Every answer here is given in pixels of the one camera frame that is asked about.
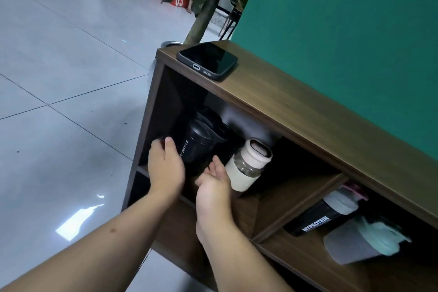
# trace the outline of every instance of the green wall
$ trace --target green wall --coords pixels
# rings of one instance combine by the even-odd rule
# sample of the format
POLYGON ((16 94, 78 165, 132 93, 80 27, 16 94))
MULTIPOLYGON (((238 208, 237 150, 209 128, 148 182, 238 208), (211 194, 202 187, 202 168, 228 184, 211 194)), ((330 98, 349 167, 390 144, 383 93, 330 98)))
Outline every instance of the green wall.
POLYGON ((249 0, 232 40, 438 159, 438 0, 249 0))

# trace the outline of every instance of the forearm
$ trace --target forearm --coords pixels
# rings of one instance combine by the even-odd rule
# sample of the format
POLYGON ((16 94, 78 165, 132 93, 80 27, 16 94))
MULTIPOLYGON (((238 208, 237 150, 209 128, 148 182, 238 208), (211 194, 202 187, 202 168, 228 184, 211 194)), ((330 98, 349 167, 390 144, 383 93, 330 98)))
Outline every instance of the forearm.
POLYGON ((292 291, 235 224, 211 228, 202 245, 219 292, 292 291))
POLYGON ((2 292, 125 291, 171 202, 164 195, 148 194, 2 292))

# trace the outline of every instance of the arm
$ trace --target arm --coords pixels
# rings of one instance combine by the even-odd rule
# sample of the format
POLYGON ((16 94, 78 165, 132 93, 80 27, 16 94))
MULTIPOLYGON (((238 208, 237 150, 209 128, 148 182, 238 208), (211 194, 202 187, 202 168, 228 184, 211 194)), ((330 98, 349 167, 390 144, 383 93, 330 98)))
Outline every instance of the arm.
POLYGON ((231 182, 217 156, 196 184, 196 233, 210 260, 219 292, 291 292, 234 224, 231 182))
POLYGON ((1 291, 125 291, 184 182, 173 140, 164 145, 155 140, 149 152, 148 195, 1 291))

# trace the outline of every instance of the tiled floor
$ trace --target tiled floor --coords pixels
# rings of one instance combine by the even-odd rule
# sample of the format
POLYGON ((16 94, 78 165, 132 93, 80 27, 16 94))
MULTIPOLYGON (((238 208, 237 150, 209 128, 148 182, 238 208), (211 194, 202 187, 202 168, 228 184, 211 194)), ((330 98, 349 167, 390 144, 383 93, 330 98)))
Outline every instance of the tiled floor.
MULTIPOLYGON (((160 0, 0 5, 1 287, 120 212, 156 48, 194 17, 160 0)), ((152 252, 128 290, 206 288, 152 252)))

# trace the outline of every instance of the wooden cabinet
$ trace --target wooden cabinet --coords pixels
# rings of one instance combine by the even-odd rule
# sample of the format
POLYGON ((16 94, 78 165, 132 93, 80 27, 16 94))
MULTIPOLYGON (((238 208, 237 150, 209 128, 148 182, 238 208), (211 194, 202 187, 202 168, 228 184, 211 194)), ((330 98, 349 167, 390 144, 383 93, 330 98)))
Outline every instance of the wooden cabinet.
MULTIPOLYGON (((232 42, 215 44, 239 59, 221 83, 178 62, 184 47, 157 51, 123 209, 149 190, 152 140, 180 129, 184 111, 212 94, 280 135, 260 179, 233 200, 236 223, 266 257, 321 291, 438 291, 438 162, 232 42), (342 266, 322 242, 330 226, 298 238, 282 228, 350 179, 371 194, 367 206, 405 228, 412 244, 396 256, 342 266)), ((186 180, 153 249, 215 288, 196 238, 193 183, 186 180)))

